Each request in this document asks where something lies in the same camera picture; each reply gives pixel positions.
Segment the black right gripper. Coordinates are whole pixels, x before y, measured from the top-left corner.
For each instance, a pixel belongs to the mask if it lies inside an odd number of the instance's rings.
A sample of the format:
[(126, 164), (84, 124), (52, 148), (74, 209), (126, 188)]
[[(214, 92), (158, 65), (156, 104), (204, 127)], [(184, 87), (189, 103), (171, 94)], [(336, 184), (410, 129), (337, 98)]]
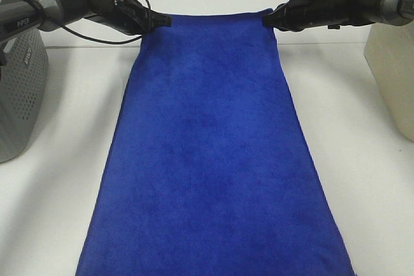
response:
[(349, 19), (346, 0), (290, 0), (263, 16), (263, 25), (282, 31), (339, 25)]

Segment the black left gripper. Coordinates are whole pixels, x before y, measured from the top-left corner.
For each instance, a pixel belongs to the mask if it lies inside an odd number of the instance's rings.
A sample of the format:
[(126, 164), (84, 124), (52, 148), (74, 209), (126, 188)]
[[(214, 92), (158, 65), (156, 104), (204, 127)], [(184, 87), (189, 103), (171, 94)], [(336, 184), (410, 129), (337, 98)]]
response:
[(171, 27), (171, 16), (150, 10), (138, 0), (87, 0), (89, 21), (111, 27), (128, 36)]

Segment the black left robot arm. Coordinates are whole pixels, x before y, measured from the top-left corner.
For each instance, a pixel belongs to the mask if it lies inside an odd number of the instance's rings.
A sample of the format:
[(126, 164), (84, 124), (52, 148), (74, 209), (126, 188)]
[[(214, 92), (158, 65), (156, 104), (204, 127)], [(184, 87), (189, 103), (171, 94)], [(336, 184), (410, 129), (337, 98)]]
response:
[(19, 0), (1, 5), (1, 42), (38, 29), (62, 28), (80, 37), (68, 25), (86, 19), (130, 36), (132, 42), (159, 27), (170, 27), (172, 18), (139, 0)]

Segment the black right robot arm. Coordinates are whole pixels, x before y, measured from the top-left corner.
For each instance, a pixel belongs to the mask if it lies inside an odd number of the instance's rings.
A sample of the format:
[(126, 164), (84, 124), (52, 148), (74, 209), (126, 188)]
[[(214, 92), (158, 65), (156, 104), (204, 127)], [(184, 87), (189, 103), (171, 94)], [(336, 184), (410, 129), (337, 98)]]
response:
[(401, 27), (413, 21), (413, 0), (289, 0), (263, 16), (263, 25), (282, 32), (307, 28)]

